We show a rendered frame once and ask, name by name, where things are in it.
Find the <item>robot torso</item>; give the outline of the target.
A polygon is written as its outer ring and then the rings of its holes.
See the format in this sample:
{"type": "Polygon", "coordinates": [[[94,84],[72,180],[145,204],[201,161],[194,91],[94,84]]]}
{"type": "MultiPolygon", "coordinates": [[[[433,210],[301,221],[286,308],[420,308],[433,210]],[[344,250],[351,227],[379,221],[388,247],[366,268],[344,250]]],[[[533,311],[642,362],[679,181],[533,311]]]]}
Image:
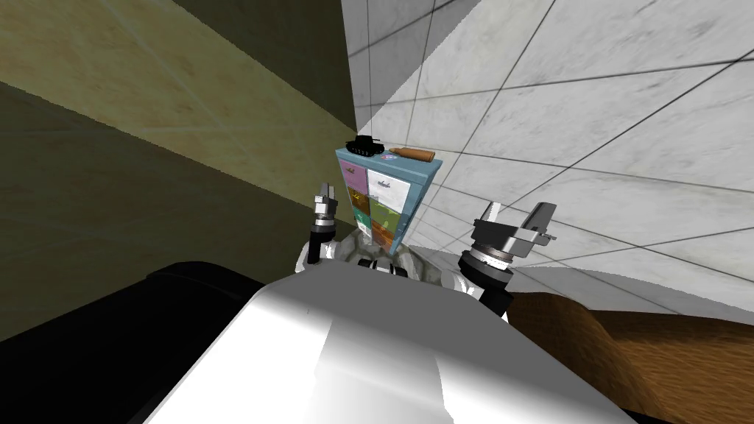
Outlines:
{"type": "Polygon", "coordinates": [[[468,294],[329,261],[262,287],[144,424],[635,424],[468,294]]]}

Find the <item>black toy tank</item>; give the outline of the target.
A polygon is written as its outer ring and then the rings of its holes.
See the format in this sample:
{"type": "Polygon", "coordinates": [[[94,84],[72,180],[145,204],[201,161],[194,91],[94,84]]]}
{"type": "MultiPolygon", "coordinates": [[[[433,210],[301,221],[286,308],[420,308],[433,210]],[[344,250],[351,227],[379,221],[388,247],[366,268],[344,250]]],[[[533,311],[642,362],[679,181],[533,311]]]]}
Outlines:
{"type": "Polygon", "coordinates": [[[364,157],[372,157],[384,153],[384,145],[380,139],[373,138],[371,135],[355,135],[352,141],[346,143],[347,151],[364,157]]]}

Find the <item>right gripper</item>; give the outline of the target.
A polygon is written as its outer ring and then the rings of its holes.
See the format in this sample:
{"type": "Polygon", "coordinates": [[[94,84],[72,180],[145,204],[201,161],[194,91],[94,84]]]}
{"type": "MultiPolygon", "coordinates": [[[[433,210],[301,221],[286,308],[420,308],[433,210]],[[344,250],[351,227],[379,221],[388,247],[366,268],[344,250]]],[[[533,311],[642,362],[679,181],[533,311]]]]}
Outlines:
{"type": "Polygon", "coordinates": [[[474,245],[495,250],[501,254],[515,257],[527,257],[535,245],[547,246],[556,240],[547,233],[557,206],[552,203],[539,202],[524,220],[521,226],[504,225],[497,222],[501,210],[499,202],[491,202],[474,222],[472,239],[474,245]]]}

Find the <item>brown wooden table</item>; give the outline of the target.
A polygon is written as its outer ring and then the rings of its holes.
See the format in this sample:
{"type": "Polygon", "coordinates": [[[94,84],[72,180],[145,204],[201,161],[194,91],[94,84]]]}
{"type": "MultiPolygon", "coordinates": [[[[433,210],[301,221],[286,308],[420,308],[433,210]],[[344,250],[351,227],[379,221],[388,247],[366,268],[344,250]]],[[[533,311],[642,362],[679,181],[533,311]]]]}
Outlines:
{"type": "Polygon", "coordinates": [[[620,407],[671,424],[754,424],[754,326],[592,311],[520,293],[509,323],[620,407]]]}

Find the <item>brown bottle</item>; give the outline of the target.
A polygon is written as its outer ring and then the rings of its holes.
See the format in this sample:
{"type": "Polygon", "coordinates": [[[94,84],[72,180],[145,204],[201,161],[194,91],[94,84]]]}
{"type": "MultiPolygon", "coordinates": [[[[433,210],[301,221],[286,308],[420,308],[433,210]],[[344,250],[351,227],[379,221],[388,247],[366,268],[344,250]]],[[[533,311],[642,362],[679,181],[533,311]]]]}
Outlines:
{"type": "Polygon", "coordinates": [[[436,153],[433,151],[428,151],[428,150],[423,150],[423,149],[413,149],[413,148],[407,148],[407,147],[390,148],[389,152],[397,156],[400,156],[402,158],[418,160],[418,161],[427,162],[427,163],[431,163],[434,160],[434,157],[436,155],[436,153]]]}

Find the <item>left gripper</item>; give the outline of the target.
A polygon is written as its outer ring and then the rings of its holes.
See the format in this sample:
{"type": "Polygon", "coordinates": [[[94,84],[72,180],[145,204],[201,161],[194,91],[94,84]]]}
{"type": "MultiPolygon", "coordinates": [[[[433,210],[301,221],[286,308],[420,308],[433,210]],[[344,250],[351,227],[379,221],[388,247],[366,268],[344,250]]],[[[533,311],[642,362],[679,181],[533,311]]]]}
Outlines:
{"type": "Polygon", "coordinates": [[[314,196],[314,213],[317,219],[334,220],[337,205],[334,187],[331,184],[322,183],[319,194],[314,196]]]}

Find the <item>blue cabinet with colourful drawers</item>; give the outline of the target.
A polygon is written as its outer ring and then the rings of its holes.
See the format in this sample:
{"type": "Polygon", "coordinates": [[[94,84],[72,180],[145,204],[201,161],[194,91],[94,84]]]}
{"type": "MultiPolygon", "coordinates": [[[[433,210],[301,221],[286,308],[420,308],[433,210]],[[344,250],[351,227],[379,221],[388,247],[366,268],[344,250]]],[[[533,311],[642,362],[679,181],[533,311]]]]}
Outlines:
{"type": "Polygon", "coordinates": [[[433,152],[393,151],[366,157],[335,151],[359,230],[392,255],[400,246],[443,162],[433,152]]]}

